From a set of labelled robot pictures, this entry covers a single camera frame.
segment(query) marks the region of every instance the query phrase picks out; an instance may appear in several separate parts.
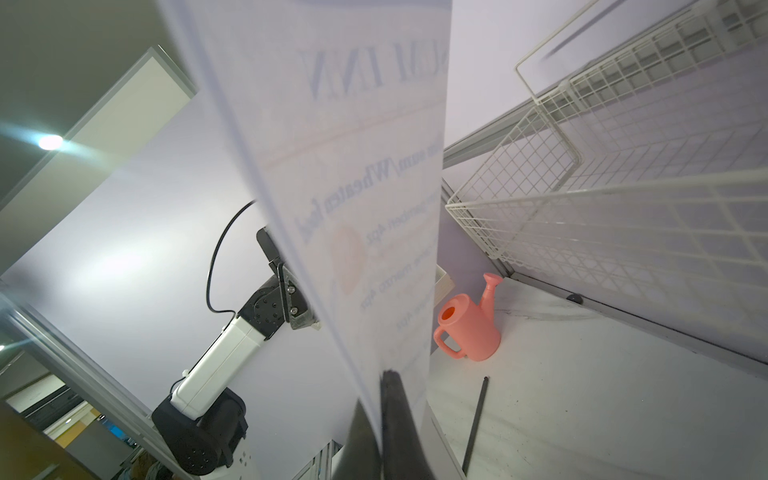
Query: pink watering can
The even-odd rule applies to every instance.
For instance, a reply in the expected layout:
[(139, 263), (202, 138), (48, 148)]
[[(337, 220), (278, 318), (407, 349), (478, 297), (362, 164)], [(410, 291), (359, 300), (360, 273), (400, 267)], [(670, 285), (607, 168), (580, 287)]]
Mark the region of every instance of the pink watering can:
[[(445, 353), (455, 359), (468, 356), (470, 360), (480, 362), (493, 355), (502, 340), (501, 333), (493, 325), (493, 296), (496, 286), (503, 279), (499, 275), (486, 273), (485, 292), (480, 305), (475, 305), (466, 293), (451, 298), (440, 310), (439, 326), (435, 330), (435, 343)], [(459, 351), (451, 349), (442, 341), (443, 332), (458, 343)]]

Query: ceiling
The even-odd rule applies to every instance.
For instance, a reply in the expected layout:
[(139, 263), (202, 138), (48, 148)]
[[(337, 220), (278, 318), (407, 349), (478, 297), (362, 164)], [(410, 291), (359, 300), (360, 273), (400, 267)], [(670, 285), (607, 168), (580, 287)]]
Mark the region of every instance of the ceiling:
[(46, 153), (15, 132), (64, 136), (151, 46), (181, 63), (154, 0), (0, 3), (2, 200)]
[(0, 350), (0, 370), (2, 370), (2, 367), (6, 366), (8, 362), (10, 362), (13, 357), (18, 353), (17, 349), (12, 348), (14, 344), (13, 339), (8, 336), (7, 333), (0, 330), (0, 345), (7, 346), (8, 348), (3, 348)]

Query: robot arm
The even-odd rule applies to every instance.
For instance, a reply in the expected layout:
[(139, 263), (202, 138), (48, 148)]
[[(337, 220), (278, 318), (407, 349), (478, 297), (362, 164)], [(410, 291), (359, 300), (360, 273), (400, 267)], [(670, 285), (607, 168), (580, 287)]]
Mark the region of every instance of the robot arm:
[(245, 446), (245, 403), (227, 388), (240, 367), (285, 322), (293, 329), (316, 323), (265, 229), (259, 230), (257, 240), (274, 274), (152, 412), (152, 420), (175, 459), (192, 475), (217, 471), (217, 478), (229, 476), (223, 471), (232, 467)]

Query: black cable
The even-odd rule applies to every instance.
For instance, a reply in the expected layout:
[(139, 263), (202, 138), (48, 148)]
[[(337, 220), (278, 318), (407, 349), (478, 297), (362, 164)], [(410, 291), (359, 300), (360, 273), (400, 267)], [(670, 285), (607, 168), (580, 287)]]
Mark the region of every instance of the black cable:
[(210, 305), (210, 278), (214, 274), (214, 263), (216, 263), (216, 255), (219, 253), (219, 248), (221, 247), (221, 242), (224, 241), (224, 237), (227, 235), (227, 232), (230, 230), (230, 227), (232, 227), (232, 224), (235, 223), (235, 220), (251, 205), (255, 204), (256, 201), (252, 200), (245, 204), (245, 206), (237, 211), (234, 217), (232, 217), (232, 220), (227, 224), (227, 226), (224, 228), (224, 231), (221, 232), (221, 237), (219, 237), (219, 241), (216, 243), (216, 248), (214, 248), (214, 254), (210, 258), (210, 269), (208, 270), (208, 283), (205, 286), (205, 303), (208, 305), (208, 309), (213, 313), (232, 313), (232, 318), (234, 318), (237, 315), (237, 312), (234, 310), (216, 310)]
[(178, 383), (179, 383), (181, 380), (184, 380), (184, 379), (186, 379), (186, 377), (185, 377), (185, 376), (183, 376), (183, 377), (181, 377), (180, 379), (178, 379), (177, 381), (175, 381), (175, 382), (174, 382), (174, 383), (173, 383), (173, 384), (170, 386), (170, 392), (168, 392), (168, 395), (173, 395), (173, 394), (174, 394), (174, 387), (175, 387), (176, 385), (178, 385)]

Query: watering can spout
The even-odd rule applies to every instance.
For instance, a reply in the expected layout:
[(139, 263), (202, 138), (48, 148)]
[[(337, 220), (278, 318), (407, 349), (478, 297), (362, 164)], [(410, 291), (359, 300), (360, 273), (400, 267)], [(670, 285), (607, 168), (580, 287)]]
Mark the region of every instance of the watering can spout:
[(493, 323), (493, 297), (496, 293), (496, 286), (504, 281), (504, 279), (493, 273), (486, 273), (483, 277), (485, 278), (485, 291), (482, 293), (478, 306), (482, 310), (485, 319)]

